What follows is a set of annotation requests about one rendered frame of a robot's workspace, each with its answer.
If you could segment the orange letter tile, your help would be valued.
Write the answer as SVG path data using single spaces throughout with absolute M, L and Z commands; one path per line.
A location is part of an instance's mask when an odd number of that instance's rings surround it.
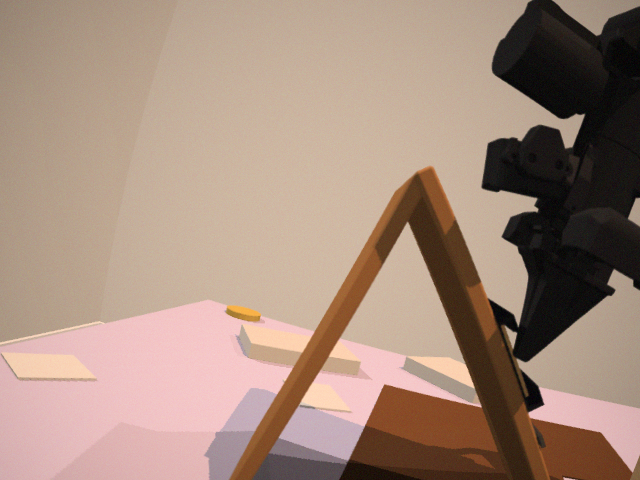
M 525 383 L 524 383 L 524 379 L 523 379 L 523 377 L 522 377 L 522 373 L 521 373 L 521 371 L 520 371 L 520 367 L 518 366 L 518 361 L 516 360 L 516 357 L 513 355 L 513 348 L 512 348 L 512 346 L 511 346 L 512 344 L 511 344 L 511 342 L 510 342 L 510 340 L 509 340 L 509 336 L 508 336 L 508 334 L 507 334 L 507 332 L 506 332 L 507 330 L 506 330 L 506 328 L 505 328 L 505 326 L 504 326 L 504 325 L 502 325 L 502 326 L 501 326 L 501 328 L 502 328 L 503 334 L 504 334 L 504 336 L 505 336 L 505 340 L 506 340 L 506 342 L 507 342 L 508 348 L 509 348 L 509 350 L 510 350 L 510 353 L 511 353 L 511 356 L 512 356 L 512 359 L 513 359 L 513 362 L 514 362 L 514 365 L 515 365 L 515 367 L 516 367 L 516 371 L 518 372 L 518 377 L 520 378 L 520 382 L 521 382 L 521 384 L 522 384 L 522 388 L 523 388 L 523 391 L 524 391 L 524 393 L 525 393 L 525 397 L 528 397 L 528 396 L 529 396 L 529 393 L 527 392 L 527 388 L 526 388 L 526 385 L 525 385 Z

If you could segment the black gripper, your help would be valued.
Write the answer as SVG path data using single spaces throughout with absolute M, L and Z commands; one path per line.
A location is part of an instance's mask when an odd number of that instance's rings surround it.
M 628 220 L 640 198 L 640 158 L 595 134 L 577 135 L 570 155 L 595 157 L 581 212 L 551 199 L 510 217 L 502 238 L 518 247 L 528 283 L 513 355 L 528 362 L 574 322 L 616 291 L 613 270 L 640 290 L 640 226 Z

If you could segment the cream flat rectangular tile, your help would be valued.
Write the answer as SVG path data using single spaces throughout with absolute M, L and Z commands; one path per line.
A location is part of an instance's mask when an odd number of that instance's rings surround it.
M 242 324 L 239 339 L 250 359 L 295 366 L 311 336 Z M 322 371 L 358 375 L 359 360 L 338 341 Z
M 403 369 L 470 403 L 480 403 L 467 366 L 452 358 L 409 356 Z

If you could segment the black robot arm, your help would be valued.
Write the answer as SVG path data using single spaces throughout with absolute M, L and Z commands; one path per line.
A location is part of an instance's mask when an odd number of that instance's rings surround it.
M 577 135 L 606 138 L 640 158 L 640 6 L 609 17 L 596 36 L 554 1 L 531 0 L 494 54 L 493 74 L 557 118 L 585 114 Z M 545 125 L 530 128 L 522 141 L 495 139 L 482 189 L 536 198 L 537 209 L 563 197 L 558 207 L 581 212 L 592 148 L 570 155 L 560 130 Z

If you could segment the orange flat disc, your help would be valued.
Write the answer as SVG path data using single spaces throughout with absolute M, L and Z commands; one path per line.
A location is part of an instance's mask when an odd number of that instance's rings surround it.
M 225 313 L 229 316 L 247 321 L 260 321 L 261 317 L 259 312 L 239 306 L 227 306 Z

